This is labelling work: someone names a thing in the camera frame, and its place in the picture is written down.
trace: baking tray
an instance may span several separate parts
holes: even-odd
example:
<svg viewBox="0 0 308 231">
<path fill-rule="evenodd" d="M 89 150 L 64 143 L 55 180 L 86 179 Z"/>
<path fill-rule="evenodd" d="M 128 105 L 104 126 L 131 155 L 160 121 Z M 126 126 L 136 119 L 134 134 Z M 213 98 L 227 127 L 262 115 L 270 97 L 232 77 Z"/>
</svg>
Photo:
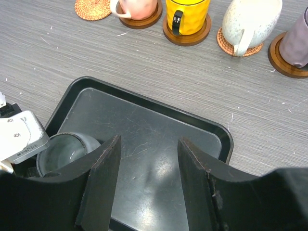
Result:
<svg viewBox="0 0 308 231">
<path fill-rule="evenodd" d="M 185 136 L 226 163 L 233 151 L 222 125 L 92 77 L 68 87 L 46 131 L 83 132 L 101 143 L 121 135 L 113 231 L 188 231 L 178 139 Z"/>
</svg>

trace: white mug handle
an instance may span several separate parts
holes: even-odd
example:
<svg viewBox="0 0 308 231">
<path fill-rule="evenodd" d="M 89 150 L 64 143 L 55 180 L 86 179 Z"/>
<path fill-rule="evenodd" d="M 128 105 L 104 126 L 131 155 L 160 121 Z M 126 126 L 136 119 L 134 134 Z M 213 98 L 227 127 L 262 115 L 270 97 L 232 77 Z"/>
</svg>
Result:
<svg viewBox="0 0 308 231">
<path fill-rule="evenodd" d="M 254 37 L 254 33 L 255 33 L 254 29 L 244 29 L 244 33 L 243 33 L 240 43 L 234 46 L 235 56 L 242 57 L 246 53 L 251 43 L 251 40 Z"/>
<path fill-rule="evenodd" d="M 127 11 L 126 13 L 118 13 L 116 11 L 116 7 L 117 7 L 118 2 L 119 2 L 119 0 L 110 0 L 109 7 L 110 7 L 111 13 L 118 16 L 119 18 L 131 18 L 129 11 Z"/>
</svg>

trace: pink mug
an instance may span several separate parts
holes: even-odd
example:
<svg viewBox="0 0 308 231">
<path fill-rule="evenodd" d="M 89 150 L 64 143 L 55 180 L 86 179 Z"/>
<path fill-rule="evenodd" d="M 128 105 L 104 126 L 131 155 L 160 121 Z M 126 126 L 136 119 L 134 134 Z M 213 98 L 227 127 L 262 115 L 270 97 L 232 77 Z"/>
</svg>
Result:
<svg viewBox="0 0 308 231">
<path fill-rule="evenodd" d="M 116 11 L 120 3 L 123 14 Z M 110 0 L 110 11 L 119 18 L 143 20 L 150 17 L 157 6 L 157 0 Z"/>
<path fill-rule="evenodd" d="M 308 7 L 283 37 L 279 52 L 287 63 L 297 68 L 308 64 Z"/>
</svg>

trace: purple mug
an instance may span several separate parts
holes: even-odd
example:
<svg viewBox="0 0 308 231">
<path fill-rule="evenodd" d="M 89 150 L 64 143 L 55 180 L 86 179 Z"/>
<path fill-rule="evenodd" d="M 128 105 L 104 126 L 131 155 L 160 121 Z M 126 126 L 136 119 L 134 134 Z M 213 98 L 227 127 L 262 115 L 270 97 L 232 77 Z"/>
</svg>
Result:
<svg viewBox="0 0 308 231">
<path fill-rule="evenodd" d="M 297 68 L 308 64 L 308 7 L 283 37 L 279 52 L 287 63 Z"/>
</svg>

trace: table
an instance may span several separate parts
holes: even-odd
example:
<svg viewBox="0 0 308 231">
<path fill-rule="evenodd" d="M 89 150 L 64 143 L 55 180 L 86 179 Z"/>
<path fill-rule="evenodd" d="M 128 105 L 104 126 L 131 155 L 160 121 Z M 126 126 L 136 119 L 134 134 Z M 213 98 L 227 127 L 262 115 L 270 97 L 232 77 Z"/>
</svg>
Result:
<svg viewBox="0 0 308 231">
<path fill-rule="evenodd" d="M 308 166 L 308 80 L 284 77 L 267 58 L 270 42 L 304 12 L 304 0 L 283 1 L 275 30 L 248 58 L 216 43 L 230 0 L 212 0 L 210 34 L 193 47 L 170 43 L 163 17 L 133 30 L 113 15 L 84 21 L 74 3 L 0 1 L 0 90 L 9 102 L 45 124 L 68 85 L 92 76 L 224 125 L 234 138 L 235 168 L 263 175 Z"/>
</svg>

